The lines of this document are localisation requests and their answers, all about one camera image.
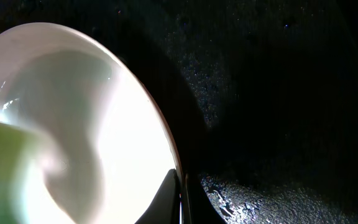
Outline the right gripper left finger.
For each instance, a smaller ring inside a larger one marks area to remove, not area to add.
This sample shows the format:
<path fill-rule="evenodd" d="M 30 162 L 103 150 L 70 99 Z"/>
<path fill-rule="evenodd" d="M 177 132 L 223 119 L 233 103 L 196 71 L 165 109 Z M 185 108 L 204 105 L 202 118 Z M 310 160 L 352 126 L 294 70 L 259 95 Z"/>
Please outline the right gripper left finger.
<path fill-rule="evenodd" d="M 135 224 L 179 224 L 180 186 L 175 169 L 170 169 L 154 199 Z"/>

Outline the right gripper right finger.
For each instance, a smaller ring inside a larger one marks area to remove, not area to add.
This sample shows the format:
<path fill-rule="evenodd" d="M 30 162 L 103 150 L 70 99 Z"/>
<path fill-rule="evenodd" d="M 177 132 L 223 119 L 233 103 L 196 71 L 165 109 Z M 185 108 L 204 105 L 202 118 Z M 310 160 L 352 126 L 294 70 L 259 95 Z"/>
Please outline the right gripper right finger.
<path fill-rule="evenodd" d="M 183 199 L 185 223 L 225 224 L 225 221 L 211 205 L 197 176 L 187 174 L 185 176 L 185 186 L 183 190 L 186 193 Z"/>

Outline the white pink plate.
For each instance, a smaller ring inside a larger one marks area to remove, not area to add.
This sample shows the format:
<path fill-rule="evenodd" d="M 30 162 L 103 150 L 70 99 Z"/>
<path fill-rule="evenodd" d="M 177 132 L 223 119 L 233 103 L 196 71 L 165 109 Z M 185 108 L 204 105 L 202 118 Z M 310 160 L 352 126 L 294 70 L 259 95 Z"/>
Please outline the white pink plate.
<path fill-rule="evenodd" d="M 38 137 L 27 223 L 136 223 L 181 164 L 145 86 L 107 48 L 58 24 L 0 34 L 0 123 Z"/>

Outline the green sponge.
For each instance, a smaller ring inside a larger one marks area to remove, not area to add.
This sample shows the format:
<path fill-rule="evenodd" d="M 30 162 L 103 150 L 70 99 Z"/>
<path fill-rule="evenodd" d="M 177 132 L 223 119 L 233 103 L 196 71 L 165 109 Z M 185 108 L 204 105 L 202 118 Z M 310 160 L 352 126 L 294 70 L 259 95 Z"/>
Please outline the green sponge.
<path fill-rule="evenodd" d="M 26 130 L 0 123 L 0 223 L 27 223 L 24 188 L 28 156 L 38 137 Z"/>

